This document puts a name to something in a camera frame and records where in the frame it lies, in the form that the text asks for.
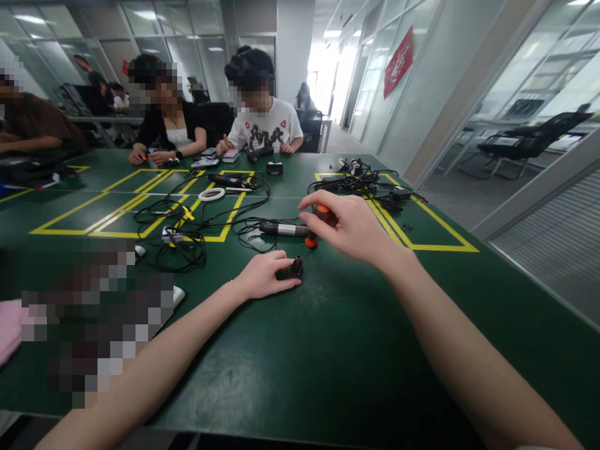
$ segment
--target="brown shirt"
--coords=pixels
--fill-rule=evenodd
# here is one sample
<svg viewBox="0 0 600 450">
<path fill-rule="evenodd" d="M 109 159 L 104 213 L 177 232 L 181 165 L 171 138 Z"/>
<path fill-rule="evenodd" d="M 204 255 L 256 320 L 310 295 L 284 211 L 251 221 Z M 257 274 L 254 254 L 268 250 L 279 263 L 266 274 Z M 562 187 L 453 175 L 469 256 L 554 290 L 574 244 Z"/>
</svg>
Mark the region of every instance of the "brown shirt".
<svg viewBox="0 0 600 450">
<path fill-rule="evenodd" d="M 28 92 L 23 93 L 22 104 L 6 106 L 4 120 L 2 131 L 23 139 L 53 136 L 62 139 L 62 148 L 87 147 L 83 132 L 56 106 Z"/>
</svg>

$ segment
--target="pink cloth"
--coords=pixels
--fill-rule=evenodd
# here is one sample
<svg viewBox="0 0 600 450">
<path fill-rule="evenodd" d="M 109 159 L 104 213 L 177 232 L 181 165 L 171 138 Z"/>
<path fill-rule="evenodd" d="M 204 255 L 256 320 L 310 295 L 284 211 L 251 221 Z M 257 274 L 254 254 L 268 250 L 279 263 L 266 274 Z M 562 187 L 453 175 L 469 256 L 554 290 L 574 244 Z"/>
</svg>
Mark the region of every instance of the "pink cloth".
<svg viewBox="0 0 600 450">
<path fill-rule="evenodd" d="M 21 345 L 21 300 L 0 301 L 0 368 Z"/>
</svg>

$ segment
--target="black hair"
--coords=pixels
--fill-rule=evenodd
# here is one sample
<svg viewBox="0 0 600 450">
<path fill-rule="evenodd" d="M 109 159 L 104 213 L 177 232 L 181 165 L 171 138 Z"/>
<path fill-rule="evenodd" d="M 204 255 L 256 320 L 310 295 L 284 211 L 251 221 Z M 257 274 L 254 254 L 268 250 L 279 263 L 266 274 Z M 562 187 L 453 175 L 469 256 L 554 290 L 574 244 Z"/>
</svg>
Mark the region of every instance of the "black hair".
<svg viewBox="0 0 600 450">
<path fill-rule="evenodd" d="M 298 89 L 298 95 L 296 96 L 296 109 L 302 108 L 302 94 L 306 97 L 306 106 L 309 109 L 311 106 L 311 88 L 308 83 L 302 82 L 300 89 Z"/>
<path fill-rule="evenodd" d="M 239 49 L 237 49 L 236 51 L 236 55 L 241 55 L 243 52 L 248 51 L 248 50 L 252 50 L 251 46 L 241 46 Z"/>
<path fill-rule="evenodd" d="M 131 83 L 141 84 L 146 89 L 154 89 L 156 84 L 161 81 L 177 86 L 177 79 L 173 71 L 159 58 L 146 53 L 131 60 L 127 76 Z"/>
<path fill-rule="evenodd" d="M 270 90 L 271 80 L 275 76 L 271 58 L 262 50 L 250 48 L 240 52 L 242 48 L 225 66 L 225 76 L 242 91 L 260 91 L 265 81 L 269 82 Z"/>
<path fill-rule="evenodd" d="M 80 54 L 73 55 L 73 58 L 75 58 L 75 59 L 80 59 L 80 60 L 82 60 L 84 63 L 86 63 L 86 64 L 89 66 L 89 62 L 88 62 L 88 60 L 87 60 L 87 59 L 85 59 L 85 58 L 84 58 L 83 56 L 81 56 Z"/>
<path fill-rule="evenodd" d="M 14 81 L 9 74 L 0 69 L 0 84 L 3 86 L 14 86 Z"/>
</svg>

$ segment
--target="blinds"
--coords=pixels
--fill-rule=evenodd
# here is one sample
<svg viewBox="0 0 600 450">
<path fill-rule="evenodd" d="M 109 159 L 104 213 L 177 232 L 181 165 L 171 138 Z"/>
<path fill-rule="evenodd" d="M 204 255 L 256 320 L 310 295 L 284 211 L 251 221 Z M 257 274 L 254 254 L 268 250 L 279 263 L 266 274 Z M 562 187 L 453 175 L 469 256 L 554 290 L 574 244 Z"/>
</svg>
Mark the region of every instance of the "blinds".
<svg viewBox="0 0 600 450">
<path fill-rule="evenodd" d="M 489 244 L 600 326 L 600 167 Z"/>
</svg>

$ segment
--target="left hand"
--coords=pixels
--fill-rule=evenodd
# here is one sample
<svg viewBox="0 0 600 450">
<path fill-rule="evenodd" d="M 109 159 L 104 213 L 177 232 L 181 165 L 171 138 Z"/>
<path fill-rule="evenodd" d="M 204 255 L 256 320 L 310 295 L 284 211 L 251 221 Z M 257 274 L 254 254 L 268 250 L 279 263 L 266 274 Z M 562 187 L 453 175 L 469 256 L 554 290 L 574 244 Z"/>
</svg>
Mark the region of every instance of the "left hand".
<svg viewBox="0 0 600 450">
<path fill-rule="evenodd" d="M 156 164 L 157 166 L 162 166 L 164 163 L 166 163 L 169 158 L 176 158 L 177 156 L 175 155 L 175 150 L 173 151 L 156 151 L 156 152 L 152 152 L 151 154 L 148 155 L 148 158 L 150 158 L 150 161 L 152 161 L 154 164 Z"/>
<path fill-rule="evenodd" d="M 289 145 L 287 142 L 284 142 L 283 144 L 281 144 L 281 146 L 279 147 L 279 151 L 282 153 L 295 153 L 296 150 L 294 150 L 292 148 L 291 145 Z"/>
<path fill-rule="evenodd" d="M 275 278 L 275 272 L 288 268 L 293 262 L 283 250 L 256 255 L 232 283 L 244 293 L 245 299 L 259 299 L 287 291 L 302 281 L 296 278 L 280 281 Z"/>
</svg>

